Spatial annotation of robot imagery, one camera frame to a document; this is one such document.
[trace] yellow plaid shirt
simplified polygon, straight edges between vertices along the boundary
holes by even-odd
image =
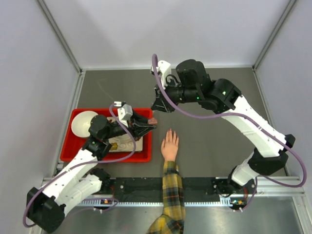
[[[164,164],[162,178],[162,196],[164,210],[162,215],[150,226],[147,234],[180,234],[183,233],[185,207],[182,179],[175,162]]]

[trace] gray floor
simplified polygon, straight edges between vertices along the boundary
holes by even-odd
[[[74,208],[54,234],[143,234],[163,208],[116,207],[103,214],[76,213],[81,209]],[[243,213],[226,207],[186,207],[184,227],[185,234],[303,234],[291,197],[256,197]]]
[[[211,79],[232,81],[250,105],[264,118],[266,112],[251,68],[209,69]],[[155,99],[155,78],[150,70],[87,71],[78,108],[108,108],[114,101],[126,101],[133,108],[150,108]],[[181,104],[184,110],[213,114],[196,103]],[[184,177],[228,176],[253,151],[254,146],[223,119],[197,120],[179,112],[155,112],[158,128],[153,131],[153,154],[148,163],[101,165],[112,177],[160,177],[163,158],[160,143],[169,128],[180,135],[177,163]],[[275,176],[284,176],[284,171]]]

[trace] gray tabletop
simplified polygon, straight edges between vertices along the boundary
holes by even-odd
[[[209,69],[211,79],[232,81],[251,106],[267,118],[251,68]],[[133,108],[150,108],[155,99],[155,79],[149,70],[87,71],[78,108],[108,108],[114,101],[126,101]],[[180,107],[198,115],[213,115],[196,103]],[[246,159],[254,146],[223,119],[198,120],[175,111],[155,112],[158,128],[153,131],[152,159],[147,163],[101,165],[112,177],[160,177],[163,158],[160,144],[169,128],[180,136],[177,164],[184,177],[228,176]],[[285,175],[283,171],[275,174]]]

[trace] white panel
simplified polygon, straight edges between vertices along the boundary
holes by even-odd
[[[289,0],[45,0],[83,68],[251,66]]]
[[[258,70],[260,83],[279,131],[296,137],[294,149],[308,169],[305,186],[312,204],[312,1],[300,0]],[[290,157],[292,175],[302,175]]]
[[[34,0],[0,4],[0,233],[28,233],[26,194],[56,162],[78,75]]]

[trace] finger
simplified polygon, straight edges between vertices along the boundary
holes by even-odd
[[[165,147],[165,139],[163,139],[161,143],[161,148],[164,148],[164,147]]]
[[[166,142],[169,142],[169,131],[167,131],[167,134],[166,134]]]
[[[169,130],[169,142],[172,142],[172,129]]]
[[[176,132],[174,131],[174,136],[172,138],[172,142],[175,143],[176,142]]]

